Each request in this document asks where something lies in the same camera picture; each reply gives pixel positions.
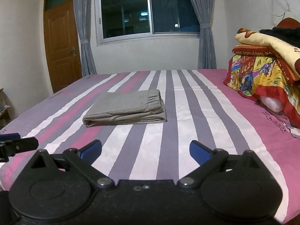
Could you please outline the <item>black garment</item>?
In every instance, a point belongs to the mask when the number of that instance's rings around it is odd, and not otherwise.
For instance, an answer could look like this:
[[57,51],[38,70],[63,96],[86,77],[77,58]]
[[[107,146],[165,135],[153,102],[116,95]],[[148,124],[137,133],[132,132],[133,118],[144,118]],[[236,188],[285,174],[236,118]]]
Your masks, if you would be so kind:
[[292,46],[300,46],[300,28],[281,28],[273,27],[272,29],[261,29],[259,31],[262,34],[276,37],[284,42],[289,43]]

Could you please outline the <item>striped pink purple bedsheet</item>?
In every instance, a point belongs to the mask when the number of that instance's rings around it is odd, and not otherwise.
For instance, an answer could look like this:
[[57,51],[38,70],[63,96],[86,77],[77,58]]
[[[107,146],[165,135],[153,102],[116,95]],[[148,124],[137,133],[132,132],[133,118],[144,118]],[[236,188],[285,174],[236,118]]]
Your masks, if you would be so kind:
[[[93,166],[114,180],[178,180],[197,168],[190,142],[225,149],[251,149],[283,191],[281,222],[299,215],[299,139],[281,118],[224,85],[226,70],[161,70],[84,77],[27,110],[1,130],[35,137],[49,153],[81,148],[98,139]],[[167,121],[86,127],[83,117],[100,95],[158,89]]]

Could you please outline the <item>aluminium frame window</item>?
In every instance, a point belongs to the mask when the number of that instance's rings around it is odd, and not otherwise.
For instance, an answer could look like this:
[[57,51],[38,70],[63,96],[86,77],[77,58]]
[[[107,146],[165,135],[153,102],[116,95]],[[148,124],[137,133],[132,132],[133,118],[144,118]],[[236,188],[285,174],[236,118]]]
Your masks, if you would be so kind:
[[190,0],[94,0],[98,45],[166,36],[197,37]]

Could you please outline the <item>colourful folded blanket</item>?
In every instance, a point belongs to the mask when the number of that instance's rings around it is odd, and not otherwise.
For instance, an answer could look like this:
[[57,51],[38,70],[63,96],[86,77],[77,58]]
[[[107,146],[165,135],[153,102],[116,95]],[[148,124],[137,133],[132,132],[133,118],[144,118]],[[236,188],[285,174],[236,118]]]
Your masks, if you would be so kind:
[[224,84],[241,96],[259,101],[278,100],[283,112],[299,128],[299,77],[269,46],[239,44],[232,52]]

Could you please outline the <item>grey curtain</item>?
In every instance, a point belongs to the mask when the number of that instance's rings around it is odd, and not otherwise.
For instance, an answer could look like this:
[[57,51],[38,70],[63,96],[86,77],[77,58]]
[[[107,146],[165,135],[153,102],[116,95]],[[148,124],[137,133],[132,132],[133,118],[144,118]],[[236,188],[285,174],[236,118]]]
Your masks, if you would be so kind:
[[81,70],[83,77],[97,73],[90,43],[91,1],[92,0],[73,0],[75,22],[80,41]]
[[199,22],[199,69],[216,69],[216,54],[212,33],[214,0],[190,0]]

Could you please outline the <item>cream patterned folded blanket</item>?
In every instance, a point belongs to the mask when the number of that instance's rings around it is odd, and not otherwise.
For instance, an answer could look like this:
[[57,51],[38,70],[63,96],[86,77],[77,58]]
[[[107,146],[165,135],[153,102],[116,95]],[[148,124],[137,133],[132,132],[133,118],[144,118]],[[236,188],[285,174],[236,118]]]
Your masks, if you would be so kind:
[[299,77],[299,48],[267,34],[240,28],[234,37],[239,43],[272,47]]

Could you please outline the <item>brown wooden door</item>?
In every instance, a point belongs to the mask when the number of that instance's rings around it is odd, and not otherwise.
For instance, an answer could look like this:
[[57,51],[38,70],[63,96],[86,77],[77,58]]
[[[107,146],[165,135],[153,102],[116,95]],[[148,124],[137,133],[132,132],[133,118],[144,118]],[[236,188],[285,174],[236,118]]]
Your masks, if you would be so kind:
[[53,92],[82,77],[73,0],[44,0],[44,42]]

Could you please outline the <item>grey sweatpants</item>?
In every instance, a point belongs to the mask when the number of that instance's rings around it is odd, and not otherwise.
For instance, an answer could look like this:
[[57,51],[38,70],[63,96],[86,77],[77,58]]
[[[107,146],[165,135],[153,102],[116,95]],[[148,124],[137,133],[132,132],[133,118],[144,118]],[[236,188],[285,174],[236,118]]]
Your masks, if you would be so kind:
[[88,128],[101,125],[150,124],[166,122],[167,115],[157,89],[126,94],[108,92],[94,102],[82,121]]

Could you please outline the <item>right grey curtain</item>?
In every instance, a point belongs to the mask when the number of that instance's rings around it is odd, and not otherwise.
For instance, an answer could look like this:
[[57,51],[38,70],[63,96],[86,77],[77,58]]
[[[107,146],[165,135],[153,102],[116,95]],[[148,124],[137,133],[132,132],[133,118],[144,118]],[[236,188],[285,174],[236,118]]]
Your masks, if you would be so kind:
[[199,69],[216,69],[216,54],[212,33],[214,0],[190,0],[199,22]]

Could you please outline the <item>white pillow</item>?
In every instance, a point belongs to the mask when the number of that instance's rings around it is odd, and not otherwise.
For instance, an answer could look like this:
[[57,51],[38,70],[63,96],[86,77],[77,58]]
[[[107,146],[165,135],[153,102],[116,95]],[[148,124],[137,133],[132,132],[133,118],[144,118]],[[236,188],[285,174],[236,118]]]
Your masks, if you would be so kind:
[[269,110],[275,113],[279,113],[283,110],[283,104],[278,100],[272,97],[259,97],[260,102],[266,106]]

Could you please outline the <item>left grey curtain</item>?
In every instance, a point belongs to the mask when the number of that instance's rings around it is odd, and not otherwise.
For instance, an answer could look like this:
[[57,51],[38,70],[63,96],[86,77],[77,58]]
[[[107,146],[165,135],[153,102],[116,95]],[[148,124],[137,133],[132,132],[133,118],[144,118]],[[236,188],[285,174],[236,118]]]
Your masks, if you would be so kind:
[[83,77],[97,73],[90,43],[91,1],[92,0],[73,0],[75,22],[80,41],[81,70]]

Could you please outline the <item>red wooden headboard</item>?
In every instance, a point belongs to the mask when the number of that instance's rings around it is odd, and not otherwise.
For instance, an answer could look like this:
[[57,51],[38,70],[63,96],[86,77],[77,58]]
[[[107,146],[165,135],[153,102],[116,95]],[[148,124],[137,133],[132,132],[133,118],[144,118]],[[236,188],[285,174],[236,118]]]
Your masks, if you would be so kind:
[[284,18],[277,25],[277,28],[283,28],[283,29],[296,29],[299,27],[300,27],[300,22],[290,17]]

